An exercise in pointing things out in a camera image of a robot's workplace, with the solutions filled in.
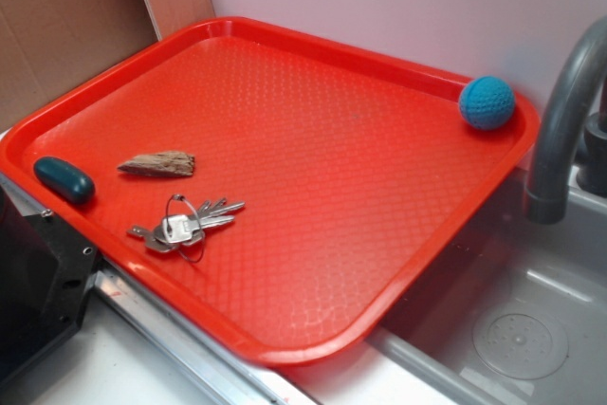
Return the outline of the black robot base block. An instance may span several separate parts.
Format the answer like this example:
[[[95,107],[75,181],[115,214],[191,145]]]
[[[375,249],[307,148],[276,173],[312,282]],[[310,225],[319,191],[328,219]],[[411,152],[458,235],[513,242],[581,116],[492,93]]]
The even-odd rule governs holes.
[[[57,214],[23,215],[1,192],[1,386],[82,327],[101,254]]]

